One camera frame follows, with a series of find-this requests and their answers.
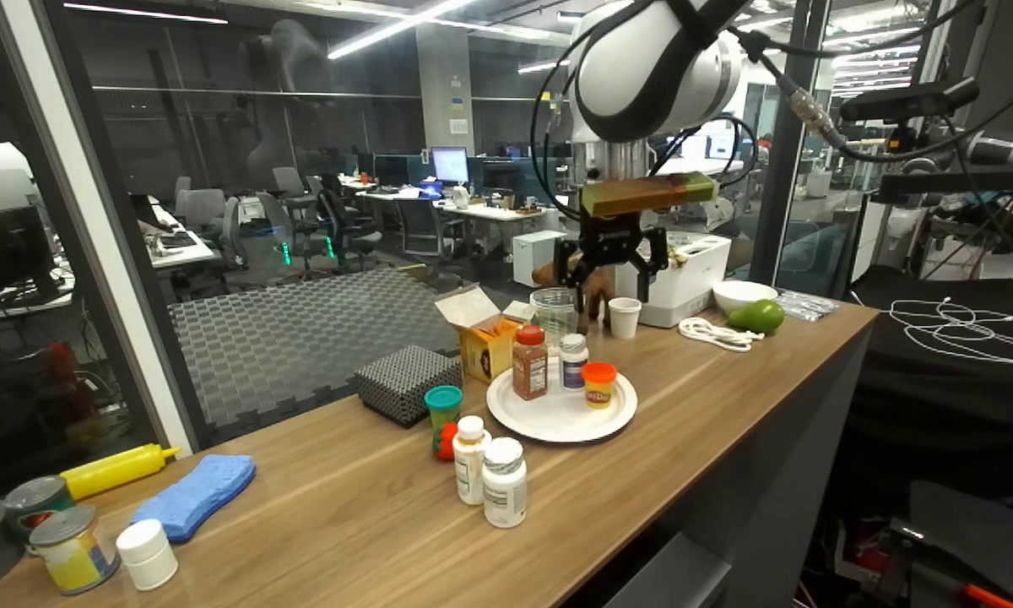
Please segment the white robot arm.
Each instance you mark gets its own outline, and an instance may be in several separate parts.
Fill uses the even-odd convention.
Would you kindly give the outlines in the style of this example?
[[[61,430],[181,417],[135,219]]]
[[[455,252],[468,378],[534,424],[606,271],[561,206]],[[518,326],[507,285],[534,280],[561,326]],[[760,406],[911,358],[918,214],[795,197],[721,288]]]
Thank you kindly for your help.
[[[648,297],[667,265],[667,236],[642,216],[718,192],[715,175],[648,169],[646,140],[721,115],[744,68],[729,22],[747,3],[622,0],[575,32],[571,115],[600,161],[575,189],[576,241],[554,252],[554,280],[575,288],[576,304],[610,297],[600,271],[616,263],[634,271],[634,295]]]

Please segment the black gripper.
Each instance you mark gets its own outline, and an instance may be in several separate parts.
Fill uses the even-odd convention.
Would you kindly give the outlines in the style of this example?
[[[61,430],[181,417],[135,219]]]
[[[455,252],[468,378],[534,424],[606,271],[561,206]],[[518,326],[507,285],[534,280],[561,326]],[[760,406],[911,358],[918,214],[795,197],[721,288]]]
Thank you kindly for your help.
[[[638,297],[648,299],[651,280],[667,265],[665,228],[642,233],[634,214],[610,216],[610,219],[582,216],[582,245],[575,241],[554,243],[554,280],[561,288],[571,288],[575,299],[583,304],[592,265],[634,263],[638,255],[642,255]]]

